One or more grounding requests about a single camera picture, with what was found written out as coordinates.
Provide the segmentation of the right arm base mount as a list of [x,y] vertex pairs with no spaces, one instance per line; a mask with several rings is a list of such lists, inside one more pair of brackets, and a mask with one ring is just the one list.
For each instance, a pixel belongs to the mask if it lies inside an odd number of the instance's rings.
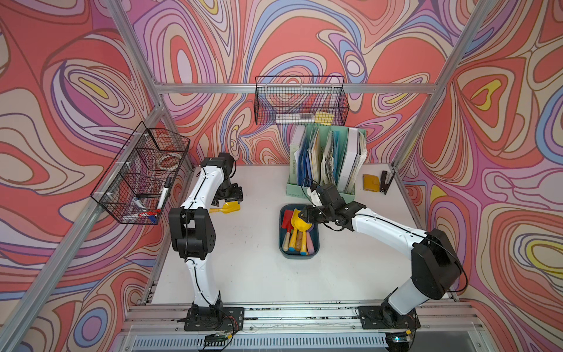
[[364,330],[416,330],[421,327],[416,309],[401,315],[388,302],[381,305],[358,306],[356,314]]

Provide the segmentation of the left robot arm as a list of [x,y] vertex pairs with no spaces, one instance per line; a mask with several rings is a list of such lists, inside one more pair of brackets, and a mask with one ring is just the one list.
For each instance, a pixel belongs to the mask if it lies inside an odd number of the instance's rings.
[[231,181],[236,170],[229,153],[205,158],[194,189],[180,207],[169,212],[171,245],[184,260],[194,287],[191,308],[202,315],[222,313],[221,293],[209,259],[216,244],[211,210],[221,201],[229,212],[240,208],[243,189]]

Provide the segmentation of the yellow square shovel yellow handle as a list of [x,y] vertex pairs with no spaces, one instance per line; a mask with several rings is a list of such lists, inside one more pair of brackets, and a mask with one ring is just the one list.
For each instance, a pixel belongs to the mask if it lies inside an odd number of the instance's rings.
[[289,252],[294,252],[296,250],[298,233],[299,231],[296,228],[294,228],[290,236],[289,247],[288,247]]

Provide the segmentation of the yellow shovel blue-tipped handle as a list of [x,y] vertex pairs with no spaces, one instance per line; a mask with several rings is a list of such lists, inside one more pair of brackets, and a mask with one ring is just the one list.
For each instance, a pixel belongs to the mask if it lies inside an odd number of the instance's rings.
[[303,231],[301,233],[301,247],[300,247],[300,254],[301,255],[308,255],[308,232],[307,231]]

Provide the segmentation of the purple trowel pink handle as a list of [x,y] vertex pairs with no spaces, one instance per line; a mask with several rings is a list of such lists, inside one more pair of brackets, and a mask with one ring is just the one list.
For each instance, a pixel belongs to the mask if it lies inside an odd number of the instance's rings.
[[315,254],[315,247],[312,241],[312,236],[310,234],[310,232],[306,233],[306,250],[307,250],[307,254],[308,255],[314,255]]

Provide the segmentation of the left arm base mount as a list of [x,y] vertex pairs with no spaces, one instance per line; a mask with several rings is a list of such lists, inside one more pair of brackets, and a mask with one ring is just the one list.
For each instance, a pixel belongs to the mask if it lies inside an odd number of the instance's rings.
[[243,307],[198,306],[192,304],[186,317],[177,320],[184,324],[185,331],[230,331],[242,330],[245,309]]

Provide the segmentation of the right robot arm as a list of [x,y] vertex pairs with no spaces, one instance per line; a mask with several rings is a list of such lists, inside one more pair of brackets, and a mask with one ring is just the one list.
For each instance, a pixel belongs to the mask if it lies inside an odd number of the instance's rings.
[[369,236],[404,255],[411,262],[411,276],[391,292],[381,305],[389,318],[410,315],[417,306],[439,300],[455,282],[467,277],[445,232],[421,230],[377,214],[360,202],[346,202],[333,185],[313,184],[311,205],[299,215],[309,224],[337,225]]

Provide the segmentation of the yellow round shovel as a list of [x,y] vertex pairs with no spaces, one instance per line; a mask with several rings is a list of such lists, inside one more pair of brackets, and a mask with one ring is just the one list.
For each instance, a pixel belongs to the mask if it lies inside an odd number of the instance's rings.
[[229,214],[236,211],[240,211],[239,202],[226,202],[221,208],[211,208],[209,210],[210,213],[223,213],[223,214]]

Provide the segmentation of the red square shovel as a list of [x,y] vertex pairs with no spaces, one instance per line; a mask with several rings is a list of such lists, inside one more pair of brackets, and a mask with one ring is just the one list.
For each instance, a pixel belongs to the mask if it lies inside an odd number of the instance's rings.
[[288,252],[289,251],[289,243],[290,243],[290,236],[292,233],[292,224],[291,224],[291,219],[293,217],[293,211],[291,210],[285,210],[284,211],[284,216],[283,216],[283,220],[282,220],[282,229],[285,230],[285,234],[284,234],[284,239],[282,242],[282,251],[283,252]]

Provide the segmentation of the yellow shovel wooden handle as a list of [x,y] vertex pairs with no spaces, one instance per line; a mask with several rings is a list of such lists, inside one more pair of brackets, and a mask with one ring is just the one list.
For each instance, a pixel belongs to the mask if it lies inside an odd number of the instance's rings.
[[296,228],[299,233],[298,233],[298,237],[297,237],[297,243],[296,243],[296,250],[295,252],[298,252],[300,254],[300,247],[301,247],[301,233],[303,231],[308,231],[312,225],[305,222],[303,219],[301,219],[299,217],[300,211],[298,209],[295,209],[293,211],[293,217],[291,219],[291,224],[293,226],[293,229]]

